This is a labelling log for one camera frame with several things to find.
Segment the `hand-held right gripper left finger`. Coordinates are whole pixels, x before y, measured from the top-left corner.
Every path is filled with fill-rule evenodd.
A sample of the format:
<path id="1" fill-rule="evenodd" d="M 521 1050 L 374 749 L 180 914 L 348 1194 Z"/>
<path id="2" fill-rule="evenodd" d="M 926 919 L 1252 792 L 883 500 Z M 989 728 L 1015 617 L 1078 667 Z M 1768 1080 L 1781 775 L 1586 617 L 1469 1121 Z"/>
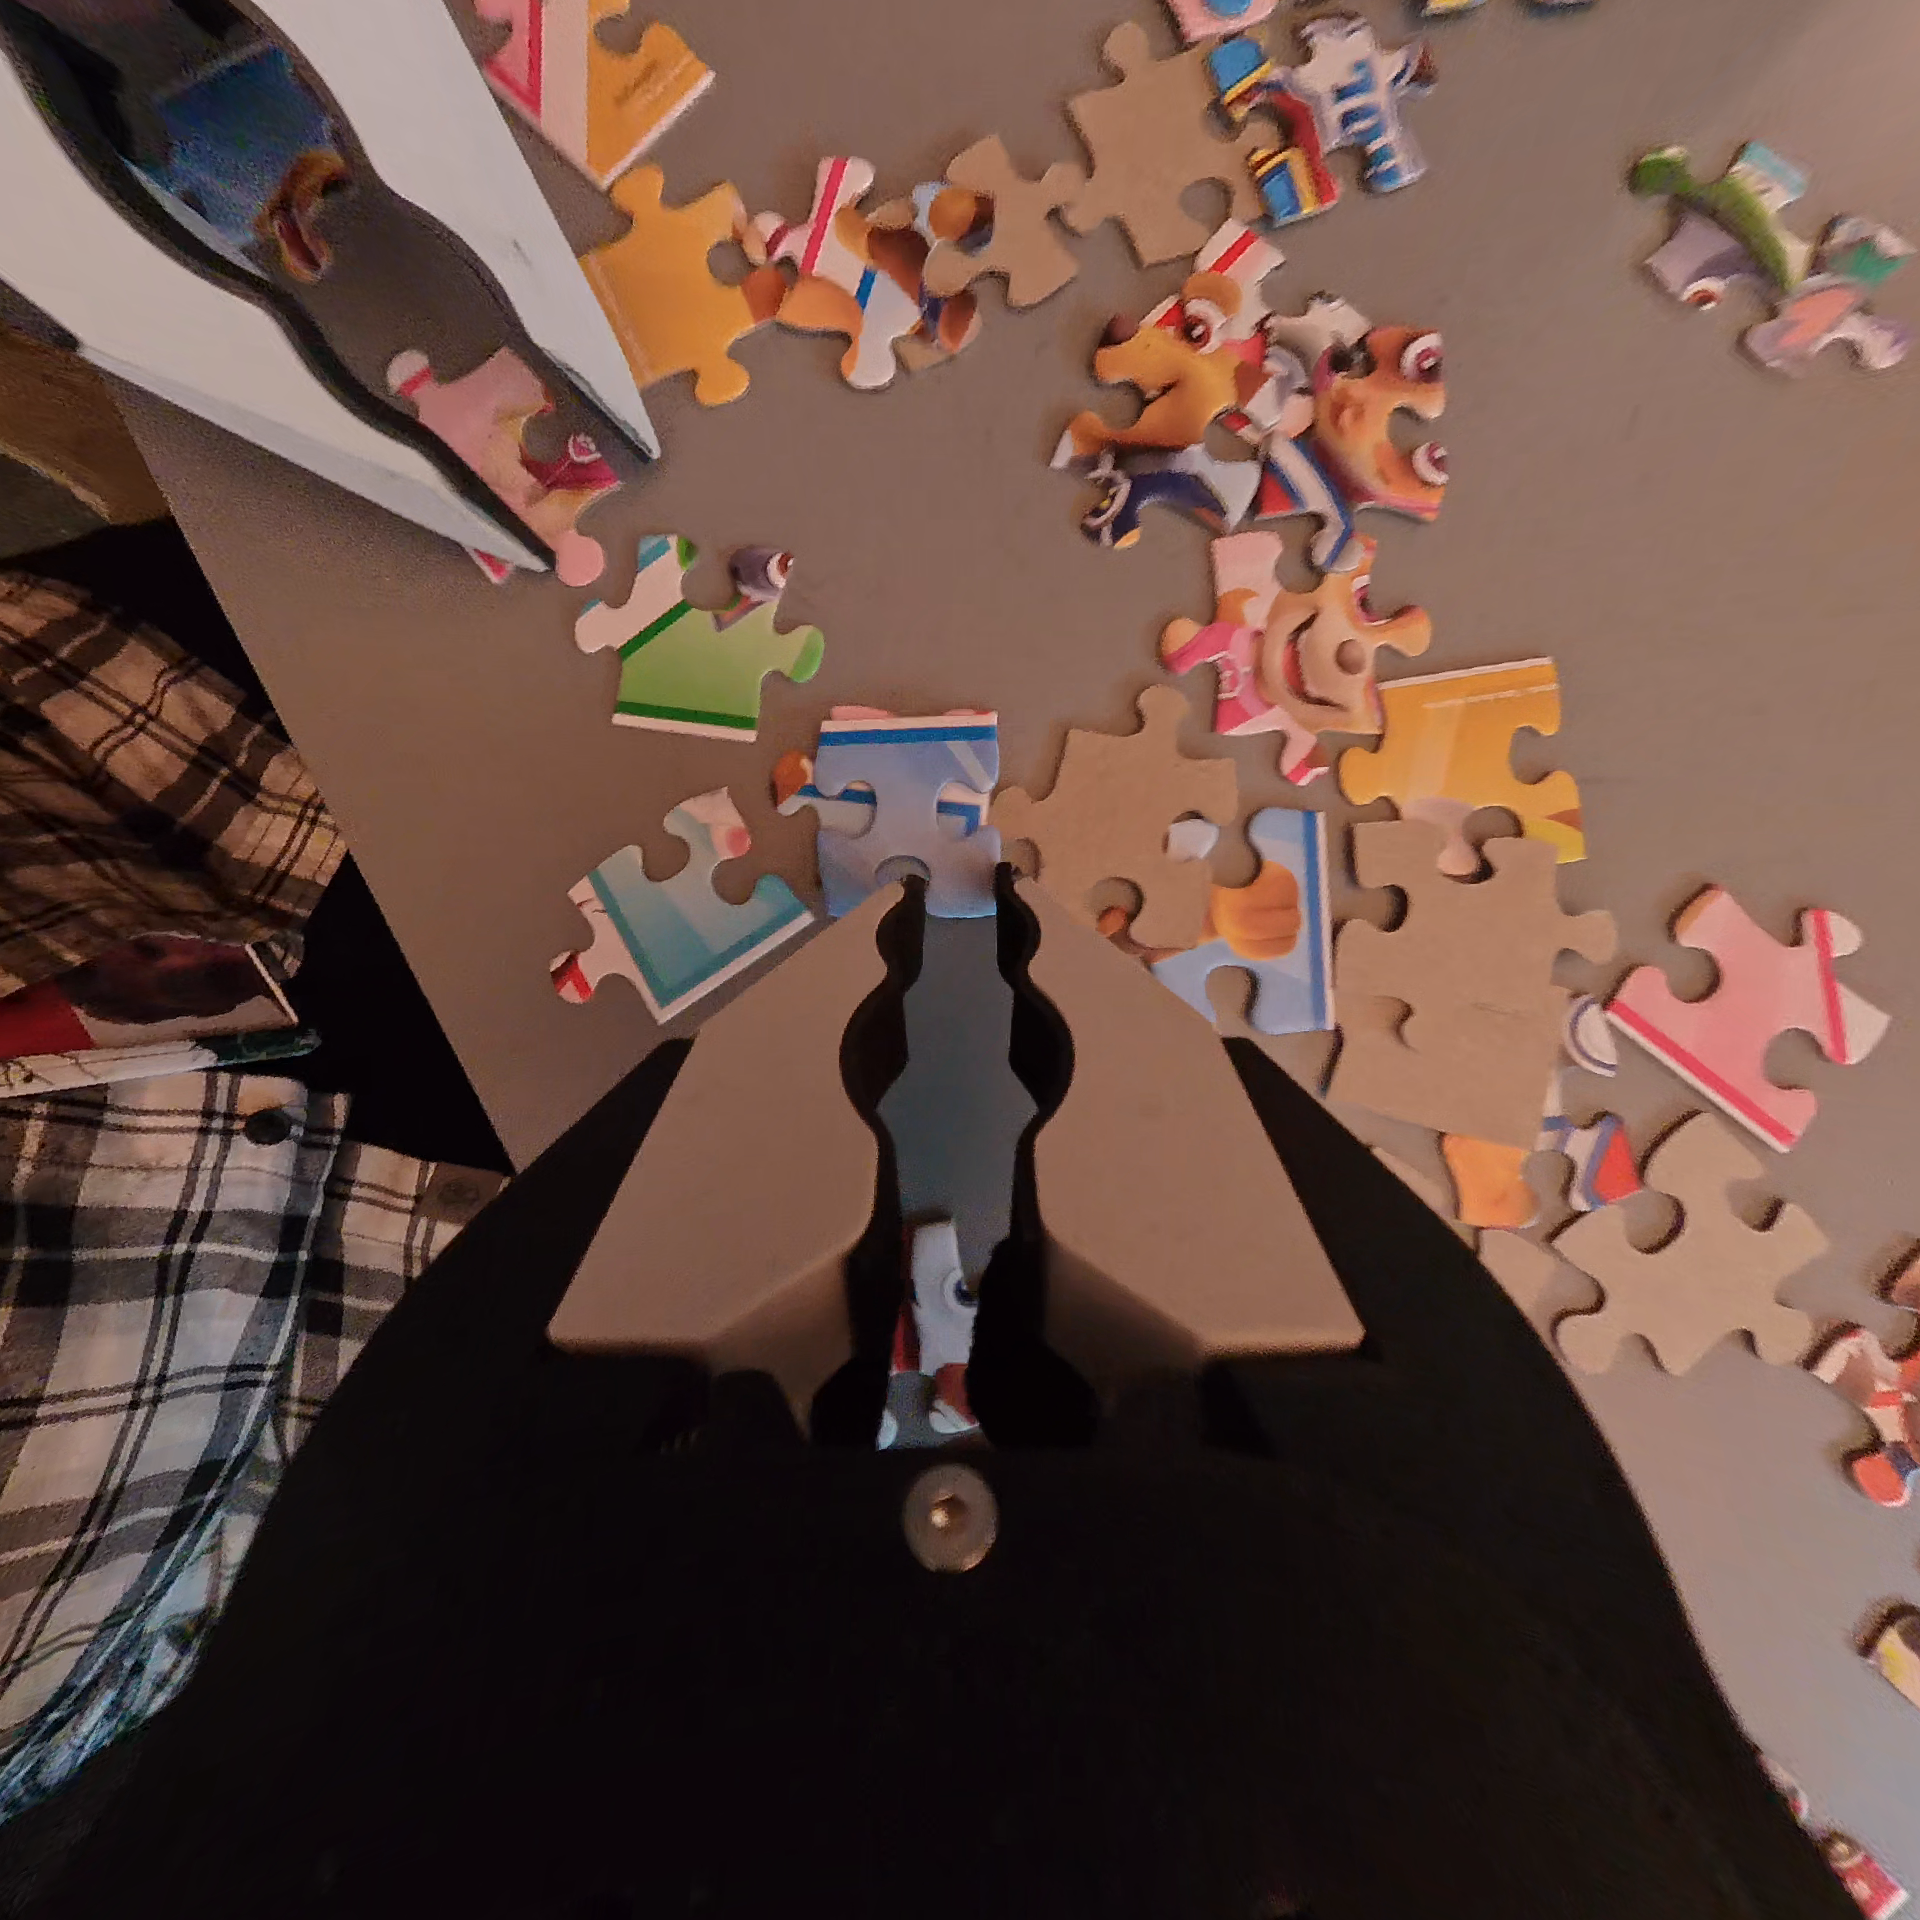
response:
<path id="1" fill-rule="evenodd" d="M 699 1030 L 547 1322 L 559 1352 L 767 1375 L 817 1445 L 879 1445 L 903 1307 L 880 1106 L 922 962 L 901 878 Z"/>

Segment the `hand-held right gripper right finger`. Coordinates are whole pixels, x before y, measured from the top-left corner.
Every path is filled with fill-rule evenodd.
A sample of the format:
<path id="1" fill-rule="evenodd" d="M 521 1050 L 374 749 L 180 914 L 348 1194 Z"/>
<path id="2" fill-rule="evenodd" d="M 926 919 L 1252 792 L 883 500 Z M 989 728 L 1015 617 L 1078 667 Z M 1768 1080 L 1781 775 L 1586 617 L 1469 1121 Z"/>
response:
<path id="1" fill-rule="evenodd" d="M 1127 1400 L 1368 1329 L 1227 1045 L 1035 881 L 996 872 L 1010 1070 L 1032 1103 L 979 1290 L 996 1447 L 1084 1447 Z"/>

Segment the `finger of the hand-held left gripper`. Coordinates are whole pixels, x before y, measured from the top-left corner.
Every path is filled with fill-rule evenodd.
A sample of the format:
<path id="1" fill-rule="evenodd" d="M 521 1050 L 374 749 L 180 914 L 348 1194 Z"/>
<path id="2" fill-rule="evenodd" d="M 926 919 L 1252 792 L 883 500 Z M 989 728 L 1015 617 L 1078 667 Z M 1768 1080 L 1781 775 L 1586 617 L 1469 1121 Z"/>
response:
<path id="1" fill-rule="evenodd" d="M 521 332 L 640 464 L 632 365 L 447 3 L 248 3 L 345 117 L 371 172 L 442 225 Z"/>
<path id="2" fill-rule="evenodd" d="M 3 286 L 97 370 L 503 565 L 552 545 L 374 396 L 278 283 L 133 178 L 55 28 L 3 3 Z"/>

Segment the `pink red-cap puzzle piece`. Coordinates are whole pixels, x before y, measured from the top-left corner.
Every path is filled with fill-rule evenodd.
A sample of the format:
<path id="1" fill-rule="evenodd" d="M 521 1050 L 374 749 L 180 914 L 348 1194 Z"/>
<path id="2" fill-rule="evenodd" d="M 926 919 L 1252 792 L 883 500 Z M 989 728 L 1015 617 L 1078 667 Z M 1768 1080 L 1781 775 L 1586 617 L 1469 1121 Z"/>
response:
<path id="1" fill-rule="evenodd" d="M 618 494 L 622 475 L 588 431 L 566 437 L 552 455 L 528 448 L 528 424 L 552 403 L 512 349 L 451 383 L 410 349 L 388 363 L 386 383 L 552 550 L 566 587 L 592 587 L 604 573 L 604 547 L 582 532 L 582 518 Z"/>

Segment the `light blue stripe-edged puzzle piece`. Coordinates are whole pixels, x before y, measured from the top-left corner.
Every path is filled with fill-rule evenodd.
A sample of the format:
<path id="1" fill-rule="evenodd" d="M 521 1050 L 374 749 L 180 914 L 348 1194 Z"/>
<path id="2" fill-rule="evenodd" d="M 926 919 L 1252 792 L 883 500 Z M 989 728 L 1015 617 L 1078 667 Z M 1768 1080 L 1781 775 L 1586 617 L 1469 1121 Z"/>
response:
<path id="1" fill-rule="evenodd" d="M 973 922 L 996 914 L 996 781 L 991 708 L 834 708 L 812 754 L 781 756 L 772 801 L 781 815 L 811 807 L 817 818 L 828 914 L 845 919 L 880 886 L 917 875 L 930 919 Z"/>

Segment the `jigsaw puzzle pieces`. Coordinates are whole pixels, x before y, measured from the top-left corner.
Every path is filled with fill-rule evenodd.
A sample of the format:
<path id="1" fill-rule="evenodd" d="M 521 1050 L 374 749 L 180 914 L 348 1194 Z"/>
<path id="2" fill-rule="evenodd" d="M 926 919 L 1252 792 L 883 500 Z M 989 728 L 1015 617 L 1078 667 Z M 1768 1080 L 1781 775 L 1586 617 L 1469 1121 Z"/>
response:
<path id="1" fill-rule="evenodd" d="M 1404 139 L 1416 143 L 1404 112 L 1440 75 L 1438 25 L 1415 14 L 1306 8 L 1299 25 L 1272 14 L 1183 50 L 1202 161 L 1227 161 L 1214 94 L 1244 69 L 1373 84 L 1359 106 L 1402 117 L 1396 144 L 1351 161 L 1396 168 Z M 1314 815 L 1335 899 L 1321 919 L 1380 931 L 1330 935 L 1323 1017 L 1291 1008 L 1303 989 L 1282 985 L 1282 962 L 1231 959 L 1226 931 L 1159 973 L 1205 1019 L 1213 989 L 1231 1017 L 1274 1019 L 1285 1057 L 1323 1070 L 1343 1121 L 1427 1166 L 1456 1232 L 1522 1285 L 1575 1387 L 1630 1346 L 1682 1382 L 1737 1343 L 1855 1412 L 1840 1452 L 1855 1495 L 1918 1504 L 1918 1239 L 1868 1292 L 1902 1317 L 1882 1341 L 1891 1325 L 1788 1301 L 1830 1254 L 1799 1202 L 1742 1205 L 1766 1175 L 1759 1149 L 1786 1158 L 1818 1118 L 1774 1045 L 1799 1032 L 1854 1070 L 1891 1032 L 1891 1013 L 1836 973 L 1862 927 L 1806 906 L 1781 940 L 1729 887 L 1701 886 L 1663 940 L 1711 962 L 1704 991 L 1674 991 L 1660 962 L 1616 964 L 1616 919 L 1564 899 L 1564 866 L 1589 857 L 1578 782 L 1519 767 L 1526 738 L 1564 731 L 1555 658 L 1423 667 L 1431 610 L 1388 607 L 1373 587 L 1380 529 L 1363 518 L 1435 522 L 1447 502 L 1444 334 L 1373 322 L 1325 291 L 1274 304 L 1285 229 L 1244 217 L 1244 240 L 1214 240 L 1226 185 L 1189 185 L 1193 237 L 1137 267 L 1178 271 L 1178 283 L 1110 314 L 1090 350 L 1094 392 L 1127 396 L 1123 414 L 1078 408 L 1047 469 L 1084 494 L 1078 532 L 1099 553 L 1133 550 L 1147 513 L 1207 538 L 1213 610 L 1163 617 L 1150 686 L 1183 711 L 1189 756 L 1238 767 L 1244 819 L 1213 848 L 1217 899 L 1282 861 L 1264 848 L 1278 834 L 1310 834 L 1282 828 L 1282 811 Z M 1663 214 L 1643 277 L 1684 310 L 1749 304 L 1737 349 L 1759 370 L 1799 383 L 1840 350 L 1886 374 L 1918 354 L 1886 363 L 1918 334 L 1918 240 L 1855 214 L 1809 229 L 1809 168 L 1759 134 L 1722 167 L 1663 143 L 1627 167 L 1623 189 Z M 1007 781 L 999 738 L 1001 788 L 1032 792 L 999 830 L 1047 886 L 1066 878 L 1064 830 L 1026 819 L 1048 811 L 1094 728 L 1064 731 L 1043 790 Z M 1918 1711 L 1918 1603 L 1882 1607 L 1855 1653 Z"/>

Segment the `grey desk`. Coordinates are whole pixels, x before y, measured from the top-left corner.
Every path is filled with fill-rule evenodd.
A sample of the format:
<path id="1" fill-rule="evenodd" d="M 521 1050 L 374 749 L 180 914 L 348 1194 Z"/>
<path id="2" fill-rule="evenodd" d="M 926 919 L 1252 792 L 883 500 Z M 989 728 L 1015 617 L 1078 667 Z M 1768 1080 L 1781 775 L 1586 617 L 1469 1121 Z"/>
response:
<path id="1" fill-rule="evenodd" d="M 1064 103 L 1099 81 L 1107 30 L 1166 49 L 1162 3 L 645 3 L 713 60 L 713 94 L 661 143 L 669 196 L 731 178 L 804 214 L 821 157 L 880 193 L 934 178 L 979 134 L 1021 168 L 1078 157 Z M 1770 1061 L 1818 1118 L 1742 1205 L 1799 1202 L 1830 1254 L 1788 1285 L 1809 1313 L 1899 1338 L 1868 1292 L 1918 1239 L 1918 354 L 1886 374 L 1822 354 L 1806 377 L 1737 349 L 1749 304 L 1684 310 L 1643 277 L 1663 214 L 1623 189 L 1663 143 L 1715 168 L 1745 139 L 1812 175 L 1833 214 L 1918 240 L 1918 3 L 1484 3 L 1431 30 L 1438 87 L 1408 107 L 1427 178 L 1354 193 L 1282 232 L 1274 304 L 1325 291 L 1444 334 L 1450 455 L 1435 522 L 1368 513 L 1378 598 L 1435 617 L 1423 667 L 1555 658 L 1564 731 L 1522 770 L 1570 770 L 1589 857 L 1564 899 L 1616 919 L 1616 964 L 1674 991 L 1715 978 L 1667 953 L 1667 914 L 1729 887 L 1786 940 L 1806 906 L 1862 927 L 1840 962 L 1891 1032 L 1854 1070 L 1799 1032 Z M 1139 545 L 1084 545 L 1084 494 L 1047 458 L 1099 400 L 1110 314 L 1150 307 L 1123 232 L 1078 247 L 1032 310 L 981 293 L 981 334 L 883 396 L 838 377 L 829 339 L 742 349 L 747 400 L 648 396 L 661 467 L 610 500 L 629 545 L 795 553 L 792 617 L 828 632 L 811 693 L 775 686 L 768 756 L 812 716 L 999 708 L 1007 781 L 1043 790 L 1070 727 L 1119 728 L 1159 682 L 1163 617 L 1213 610 L 1205 532 L 1147 513 Z M 768 818 L 754 754 L 607 720 L 610 674 L 573 649 L 552 582 L 489 587 L 420 527 L 176 408 L 124 396 L 228 623 L 326 792 L 510 1166 L 533 1161 L 658 1041 L 638 997 L 566 1008 L 547 964 L 566 887 L 645 841 L 673 801 L 736 782 L 760 864 L 811 887 L 808 819 Z M 1918 1711 L 1855 1653 L 1918 1603 L 1918 1510 L 1840 1472 L 1855 1412 L 1794 1366 L 1722 1343 L 1667 1382 L 1638 1346 L 1578 1382 L 1638 1481 L 1749 1734 L 1818 1818 L 1918 1907 Z"/>

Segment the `wooden pillar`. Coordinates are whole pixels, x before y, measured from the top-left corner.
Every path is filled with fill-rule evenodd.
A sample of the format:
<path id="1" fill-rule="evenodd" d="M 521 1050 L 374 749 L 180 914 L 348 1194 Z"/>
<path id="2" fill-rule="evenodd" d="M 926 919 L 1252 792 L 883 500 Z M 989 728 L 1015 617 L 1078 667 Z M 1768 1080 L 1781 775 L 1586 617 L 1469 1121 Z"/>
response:
<path id="1" fill-rule="evenodd" d="M 108 386 L 78 354 L 3 323 L 3 451 L 25 467 L 81 469 L 137 458 Z"/>

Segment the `person's plaid shirt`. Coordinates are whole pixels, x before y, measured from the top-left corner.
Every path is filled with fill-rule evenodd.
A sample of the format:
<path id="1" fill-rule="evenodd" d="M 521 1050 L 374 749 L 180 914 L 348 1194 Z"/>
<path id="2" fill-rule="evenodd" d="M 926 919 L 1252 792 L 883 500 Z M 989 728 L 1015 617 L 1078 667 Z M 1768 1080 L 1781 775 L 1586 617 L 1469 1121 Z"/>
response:
<path id="1" fill-rule="evenodd" d="M 281 982 L 345 857 L 222 672 L 3 571 L 3 1000 L 171 931 Z M 180 1694 L 325 1400 L 498 1187 L 293 1078 L 3 1070 L 3 1821 Z"/>

